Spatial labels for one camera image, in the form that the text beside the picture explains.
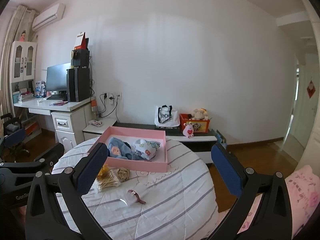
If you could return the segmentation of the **pink floral sleeve forearm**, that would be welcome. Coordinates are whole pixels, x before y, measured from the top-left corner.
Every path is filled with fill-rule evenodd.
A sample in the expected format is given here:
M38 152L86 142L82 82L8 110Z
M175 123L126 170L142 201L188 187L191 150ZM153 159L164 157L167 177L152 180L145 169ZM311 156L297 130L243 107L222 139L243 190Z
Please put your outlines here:
M285 178L292 213L294 237L307 224L319 204L319 176L310 165L304 165Z

